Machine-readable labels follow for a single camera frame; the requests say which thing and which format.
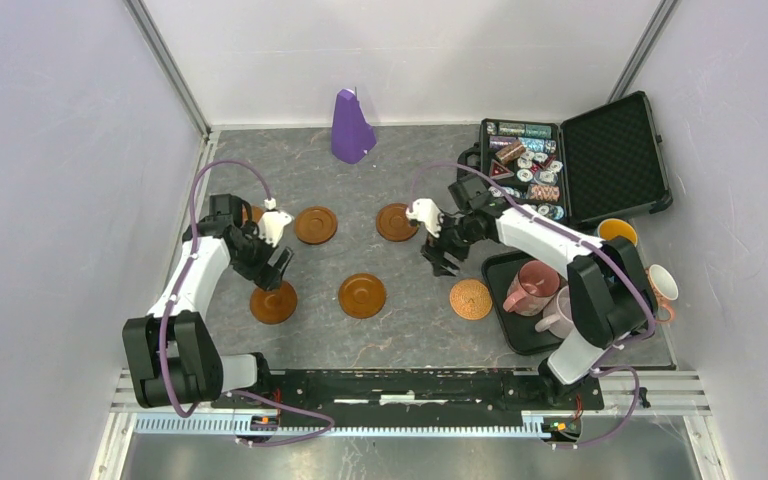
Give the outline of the wooden coaster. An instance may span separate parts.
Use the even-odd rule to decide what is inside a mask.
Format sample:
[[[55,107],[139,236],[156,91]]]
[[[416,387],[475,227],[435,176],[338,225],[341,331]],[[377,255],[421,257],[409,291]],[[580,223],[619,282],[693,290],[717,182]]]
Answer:
[[[243,207],[242,220],[243,222],[253,222],[257,224],[264,214],[264,210],[259,206]]]
[[[283,281],[276,290],[255,288],[249,301],[251,314],[256,320],[267,325],[286,321],[293,315],[297,305],[296,290],[287,281]]]
[[[370,273],[357,273],[343,281],[337,299],[347,315],[366,319],[381,311],[386,303],[387,291],[378,277]]]
[[[418,232],[419,228],[412,225],[406,216],[407,208],[403,203],[391,203],[381,208],[376,217],[376,230],[382,238],[404,242]]]
[[[303,243],[319,245],[329,241],[337,232],[338,220],[330,209],[312,206],[295,218],[295,235]]]

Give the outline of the woven round coaster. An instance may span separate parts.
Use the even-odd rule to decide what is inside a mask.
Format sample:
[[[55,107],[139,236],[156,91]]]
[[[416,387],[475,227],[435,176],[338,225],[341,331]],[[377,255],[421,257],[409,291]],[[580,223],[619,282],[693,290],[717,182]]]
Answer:
[[[470,321],[483,319],[493,308],[489,289],[474,278],[457,282],[450,290],[449,303],[456,315]]]

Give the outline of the dark pink mug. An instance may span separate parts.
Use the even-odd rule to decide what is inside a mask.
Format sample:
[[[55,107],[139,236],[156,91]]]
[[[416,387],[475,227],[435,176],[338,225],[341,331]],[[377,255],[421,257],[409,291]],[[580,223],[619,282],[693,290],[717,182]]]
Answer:
[[[560,288],[561,276],[554,269],[539,260],[531,260],[512,280],[502,308],[517,315],[537,315]]]

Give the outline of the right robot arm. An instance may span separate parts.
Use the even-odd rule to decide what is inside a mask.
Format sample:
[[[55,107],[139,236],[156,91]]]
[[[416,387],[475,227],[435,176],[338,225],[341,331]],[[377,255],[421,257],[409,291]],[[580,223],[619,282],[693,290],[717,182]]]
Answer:
[[[595,374],[612,351],[654,334],[657,299],[632,242],[577,232],[506,192],[493,196],[495,185],[470,169],[450,186],[456,214],[444,213],[430,198],[413,198],[406,217],[425,228],[421,252],[436,276],[454,275],[471,245],[492,240],[542,262],[566,281],[574,330],[542,362],[537,382],[540,400],[562,408],[577,396],[577,382]]]

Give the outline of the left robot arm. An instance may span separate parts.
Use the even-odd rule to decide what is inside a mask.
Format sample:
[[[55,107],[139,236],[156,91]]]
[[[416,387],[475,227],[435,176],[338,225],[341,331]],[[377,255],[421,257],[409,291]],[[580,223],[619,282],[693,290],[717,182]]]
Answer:
[[[219,354],[204,321],[222,274],[231,269],[257,288],[277,291],[293,257],[281,248],[292,215],[274,200],[256,218],[250,203],[213,195],[208,214],[182,236],[182,256],[148,313],[126,321],[122,338],[137,403],[143,408],[212,402],[235,390],[250,407],[266,405],[274,381],[260,353]]]

